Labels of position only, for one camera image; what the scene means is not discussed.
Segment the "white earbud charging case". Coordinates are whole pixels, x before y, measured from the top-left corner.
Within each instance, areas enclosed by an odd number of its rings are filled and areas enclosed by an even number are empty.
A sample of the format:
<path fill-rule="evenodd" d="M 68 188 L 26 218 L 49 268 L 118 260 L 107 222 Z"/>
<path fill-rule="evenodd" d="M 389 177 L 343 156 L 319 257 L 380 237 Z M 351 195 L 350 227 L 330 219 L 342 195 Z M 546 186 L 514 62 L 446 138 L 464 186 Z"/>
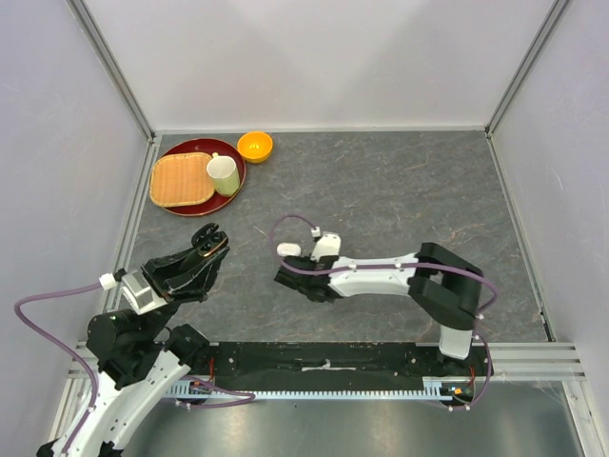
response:
<path fill-rule="evenodd" d="M 283 242 L 276 247 L 277 254 L 282 257 L 299 257 L 302 255 L 302 248 L 296 243 Z"/>

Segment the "black earbud charging case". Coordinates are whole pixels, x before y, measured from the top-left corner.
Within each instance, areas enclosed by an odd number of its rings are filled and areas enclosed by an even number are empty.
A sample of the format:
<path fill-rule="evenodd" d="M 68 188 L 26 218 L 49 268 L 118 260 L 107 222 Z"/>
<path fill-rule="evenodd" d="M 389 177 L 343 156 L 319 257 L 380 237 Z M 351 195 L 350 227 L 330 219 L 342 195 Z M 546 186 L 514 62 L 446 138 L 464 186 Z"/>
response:
<path fill-rule="evenodd" d="M 191 245 L 202 258 L 210 257 L 228 246 L 226 233 L 216 223 L 209 223 L 197 230 L 191 237 Z"/>

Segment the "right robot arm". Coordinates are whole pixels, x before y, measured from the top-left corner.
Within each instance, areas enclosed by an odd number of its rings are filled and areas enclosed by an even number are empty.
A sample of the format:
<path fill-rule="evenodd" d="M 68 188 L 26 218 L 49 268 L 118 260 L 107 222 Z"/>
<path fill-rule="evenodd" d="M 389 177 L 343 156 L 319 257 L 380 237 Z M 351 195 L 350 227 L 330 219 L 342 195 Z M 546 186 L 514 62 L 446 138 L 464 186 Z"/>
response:
<path fill-rule="evenodd" d="M 479 268 L 436 243 L 384 259 L 352 259 L 338 251 L 303 255 L 299 245 L 281 243 L 275 281 L 320 303 L 359 295 L 409 297 L 440 326 L 438 368 L 454 375 L 469 365 L 481 297 Z"/>

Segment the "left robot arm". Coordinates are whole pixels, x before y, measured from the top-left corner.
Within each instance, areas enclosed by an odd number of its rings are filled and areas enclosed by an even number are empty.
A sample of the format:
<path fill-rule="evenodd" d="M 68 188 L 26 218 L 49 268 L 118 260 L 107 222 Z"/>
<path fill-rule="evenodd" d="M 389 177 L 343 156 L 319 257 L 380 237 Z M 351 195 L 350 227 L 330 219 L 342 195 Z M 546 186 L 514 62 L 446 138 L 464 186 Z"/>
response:
<path fill-rule="evenodd" d="M 128 308 L 94 316 L 86 347 L 97 360 L 88 403 L 66 433 L 39 447 L 40 456 L 118 456 L 135 429 L 187 374 L 206 369 L 210 342 L 190 325 L 157 336 L 180 305 L 204 302 L 229 251 L 227 240 L 201 241 L 139 269 L 119 269 L 101 278 L 118 288 Z"/>

